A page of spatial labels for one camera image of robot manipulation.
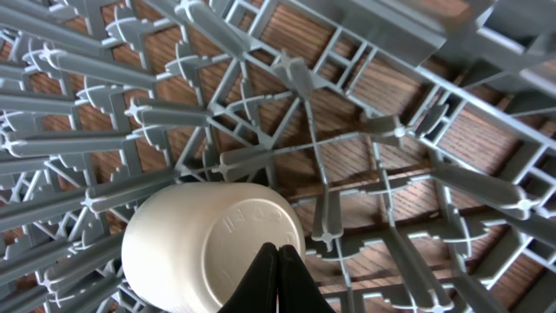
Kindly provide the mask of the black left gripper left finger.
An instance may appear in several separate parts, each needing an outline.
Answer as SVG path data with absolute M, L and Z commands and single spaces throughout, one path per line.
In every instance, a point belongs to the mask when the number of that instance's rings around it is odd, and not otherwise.
M 278 251 L 272 243 L 264 243 L 218 313 L 275 313 L 277 273 Z

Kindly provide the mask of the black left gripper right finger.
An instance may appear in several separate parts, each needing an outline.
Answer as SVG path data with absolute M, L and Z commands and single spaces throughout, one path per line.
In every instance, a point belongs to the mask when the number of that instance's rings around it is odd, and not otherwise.
M 311 277 L 297 250 L 278 250 L 278 302 L 280 313 L 334 313 Z

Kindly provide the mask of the cream plastic cup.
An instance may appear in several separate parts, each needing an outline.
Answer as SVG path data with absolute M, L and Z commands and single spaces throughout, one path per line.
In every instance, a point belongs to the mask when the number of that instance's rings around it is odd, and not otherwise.
M 122 267 L 131 289 L 167 312 L 216 312 L 264 243 L 306 251 L 290 203 L 256 183 L 184 183 L 149 197 L 130 219 Z

